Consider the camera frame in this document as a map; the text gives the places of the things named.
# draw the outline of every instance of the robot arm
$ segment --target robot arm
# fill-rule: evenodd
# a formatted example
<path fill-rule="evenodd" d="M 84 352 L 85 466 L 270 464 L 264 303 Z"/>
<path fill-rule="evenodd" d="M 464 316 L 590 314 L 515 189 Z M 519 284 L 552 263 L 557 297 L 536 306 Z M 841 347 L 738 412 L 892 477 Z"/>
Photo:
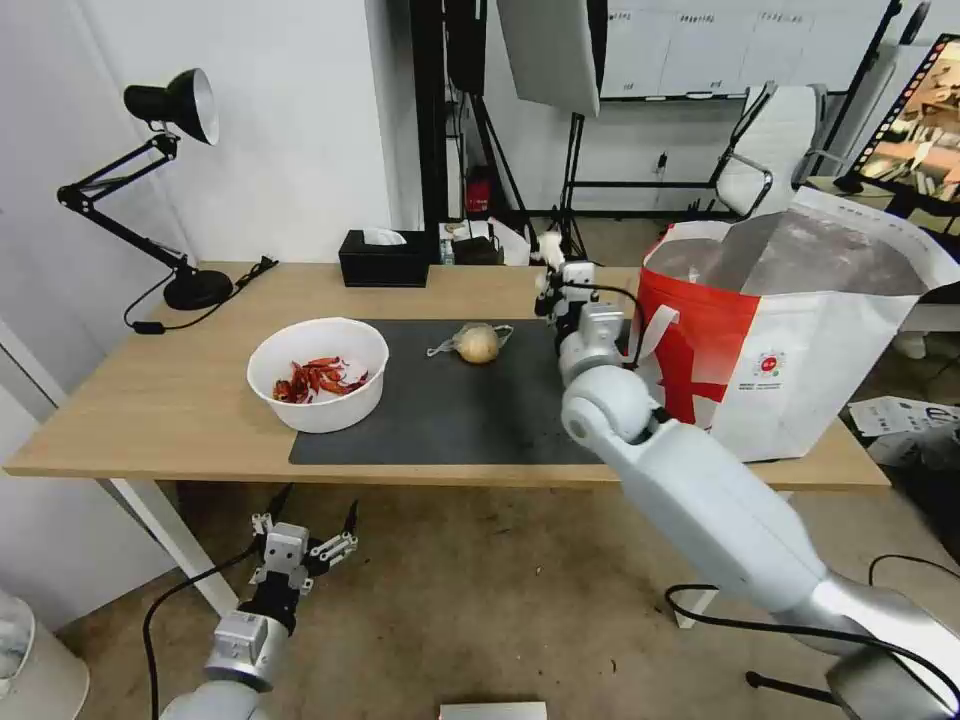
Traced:
<path fill-rule="evenodd" d="M 259 696 L 273 689 L 285 645 L 296 629 L 297 604 L 313 588 L 314 577 L 357 549 L 356 525 L 356 502 L 343 530 L 326 541 L 311 538 L 300 525 L 274 524 L 269 514 L 253 516 L 263 555 L 250 580 L 256 586 L 253 597 L 214 630 L 204 667 L 210 680 L 171 702 L 162 720 L 266 720 Z"/>
<path fill-rule="evenodd" d="M 555 243 L 549 234 L 541 237 L 541 248 Z M 584 295 L 583 286 L 593 283 L 592 264 L 546 255 L 551 265 L 536 311 L 557 328 L 567 385 L 563 426 L 617 472 L 627 498 L 701 577 L 784 625 L 868 635 L 960 680 L 960 638 L 899 593 L 831 571 L 789 504 L 709 434 L 670 418 L 643 380 L 621 367 L 614 339 L 622 313 L 597 302 L 596 293 Z M 850 642 L 798 639 L 841 657 L 827 681 L 852 717 L 951 718 L 957 712 L 947 685 L 918 663 Z"/>

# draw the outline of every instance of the whiteboard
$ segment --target whiteboard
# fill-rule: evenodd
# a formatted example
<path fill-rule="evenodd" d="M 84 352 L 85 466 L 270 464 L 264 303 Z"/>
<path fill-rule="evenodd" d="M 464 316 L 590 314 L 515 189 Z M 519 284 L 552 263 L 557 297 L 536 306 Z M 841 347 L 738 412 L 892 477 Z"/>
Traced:
<path fill-rule="evenodd" d="M 889 0 L 610 0 L 601 98 L 845 92 Z"/>

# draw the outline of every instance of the desk lamp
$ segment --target desk lamp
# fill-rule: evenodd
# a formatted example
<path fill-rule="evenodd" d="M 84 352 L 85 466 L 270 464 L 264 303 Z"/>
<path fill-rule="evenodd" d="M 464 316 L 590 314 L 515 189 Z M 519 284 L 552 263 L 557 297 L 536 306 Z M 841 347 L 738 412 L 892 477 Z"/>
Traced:
<path fill-rule="evenodd" d="M 130 85 L 123 92 L 123 103 L 131 115 L 145 121 L 157 134 L 92 175 L 63 186 L 57 191 L 57 199 L 61 205 L 92 220 L 170 268 L 174 278 L 163 289 L 163 297 L 171 308 L 199 310 L 219 305 L 233 291 L 233 282 L 229 277 L 216 270 L 198 270 L 190 265 L 186 254 L 145 238 L 96 209 L 98 200 L 177 157 L 180 137 L 171 132 L 168 123 L 175 124 L 195 140 L 207 145 L 217 144 L 220 125 L 210 81 L 203 70 L 194 68 L 177 75 L 165 88 Z M 128 175 L 105 177 L 151 150 L 159 152 L 161 157 Z"/>

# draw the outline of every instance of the bag logo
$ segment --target bag logo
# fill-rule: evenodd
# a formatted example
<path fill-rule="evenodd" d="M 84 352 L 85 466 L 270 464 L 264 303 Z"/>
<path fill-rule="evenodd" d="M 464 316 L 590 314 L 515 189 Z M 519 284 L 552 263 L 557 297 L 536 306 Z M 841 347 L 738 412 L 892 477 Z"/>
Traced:
<path fill-rule="evenodd" d="M 782 352 L 770 351 L 761 353 L 753 366 L 753 376 L 760 378 L 779 377 L 783 371 L 784 355 Z"/>

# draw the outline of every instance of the computer screen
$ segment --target computer screen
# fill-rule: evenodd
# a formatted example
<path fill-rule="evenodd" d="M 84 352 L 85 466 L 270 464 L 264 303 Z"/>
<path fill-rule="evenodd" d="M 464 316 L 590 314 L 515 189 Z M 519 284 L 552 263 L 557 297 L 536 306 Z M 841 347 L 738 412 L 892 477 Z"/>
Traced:
<path fill-rule="evenodd" d="M 960 35 L 934 43 L 850 170 L 928 212 L 960 214 Z"/>

